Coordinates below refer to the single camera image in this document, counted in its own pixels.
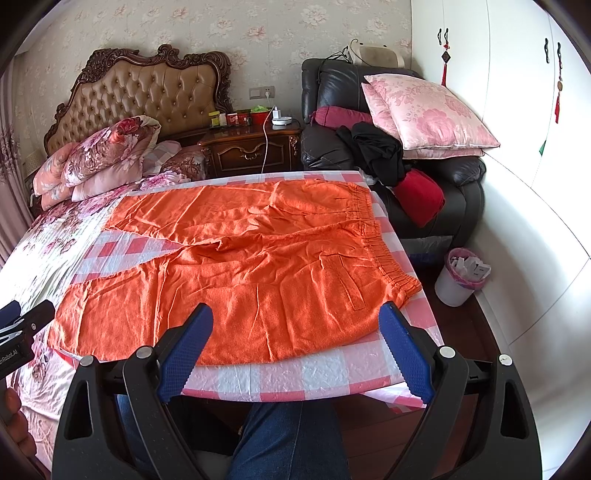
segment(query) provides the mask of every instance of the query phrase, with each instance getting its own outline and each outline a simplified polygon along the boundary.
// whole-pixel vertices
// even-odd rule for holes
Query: white cable
[[[269,120],[269,117],[273,113],[273,108],[271,110],[269,110],[269,113],[265,117],[265,122],[262,124],[262,132],[265,134],[265,158],[262,161],[261,174],[262,174],[263,170],[265,170],[265,163],[267,163],[267,154],[269,153],[269,137],[267,136],[267,130],[265,130],[265,125],[267,124],[267,120]]]

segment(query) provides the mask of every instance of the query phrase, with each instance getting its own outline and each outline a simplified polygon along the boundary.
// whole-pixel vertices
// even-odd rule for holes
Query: trash bin
[[[453,257],[468,258],[478,257],[478,255],[467,248],[451,249],[445,257],[445,265],[435,282],[435,293],[439,300],[450,307],[459,307],[470,295],[484,286],[487,277],[475,282],[465,280],[453,269],[451,265]]]

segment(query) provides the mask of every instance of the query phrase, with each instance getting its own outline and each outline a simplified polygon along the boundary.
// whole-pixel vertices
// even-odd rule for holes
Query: pink checkered sheet
[[[148,192],[191,189],[202,185],[296,179],[346,181],[367,187],[356,171],[300,171],[212,179],[160,187]],[[146,192],[128,193],[129,196],[143,194]],[[385,208],[374,192],[372,201],[374,215],[381,225],[385,244],[402,269],[416,277],[400,240],[388,221]],[[103,231],[79,264],[72,283],[127,270],[179,247],[179,244],[170,241],[134,233]],[[427,330],[438,345],[443,344],[433,312],[422,291],[413,296],[401,311],[411,325]],[[67,352],[61,353],[69,356],[73,365],[77,364],[77,358]],[[391,404],[391,407],[398,411],[423,407],[421,400],[413,397],[408,391],[400,370],[379,332],[351,345],[272,364],[195,366],[183,393],[202,398],[248,402],[311,400],[365,393]]]

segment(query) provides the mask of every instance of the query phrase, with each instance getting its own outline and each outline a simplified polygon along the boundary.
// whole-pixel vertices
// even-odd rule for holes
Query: human hand
[[[7,388],[4,397],[6,407],[12,414],[12,418],[8,422],[6,430],[10,437],[21,449],[21,452],[28,457],[35,456],[37,453],[37,445],[33,436],[29,433],[29,423],[25,414],[21,412],[21,399],[13,388]]]

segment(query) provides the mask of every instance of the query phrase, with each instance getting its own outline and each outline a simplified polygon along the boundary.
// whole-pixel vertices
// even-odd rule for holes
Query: tufted headboard
[[[48,155],[62,145],[135,115],[160,122],[160,138],[206,128],[208,114],[231,112],[230,60],[211,51],[185,55],[165,44],[153,57],[139,50],[95,50],[78,75],[67,104],[57,107],[56,123],[43,143]]]

